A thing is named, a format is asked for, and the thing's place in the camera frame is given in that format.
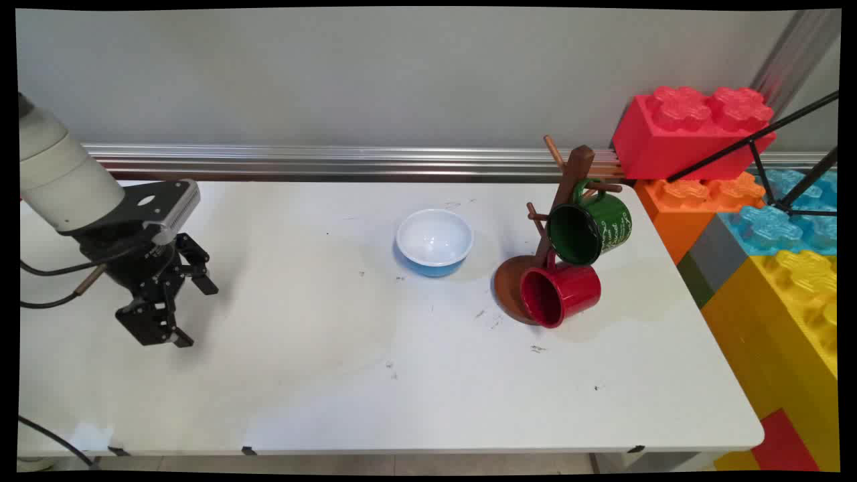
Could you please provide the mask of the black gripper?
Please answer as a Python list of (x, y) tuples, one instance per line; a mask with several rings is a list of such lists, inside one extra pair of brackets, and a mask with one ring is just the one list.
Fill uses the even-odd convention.
[[(141, 345), (193, 347), (195, 342), (175, 320), (175, 297), (183, 281), (171, 275), (189, 278), (205, 295), (218, 294), (206, 266), (210, 256), (201, 245), (187, 233), (136, 223), (80, 232), (79, 245), (87, 259), (107, 260), (107, 277), (131, 293), (132, 301), (117, 309), (115, 317)], [(178, 262), (177, 255), (186, 263)]]

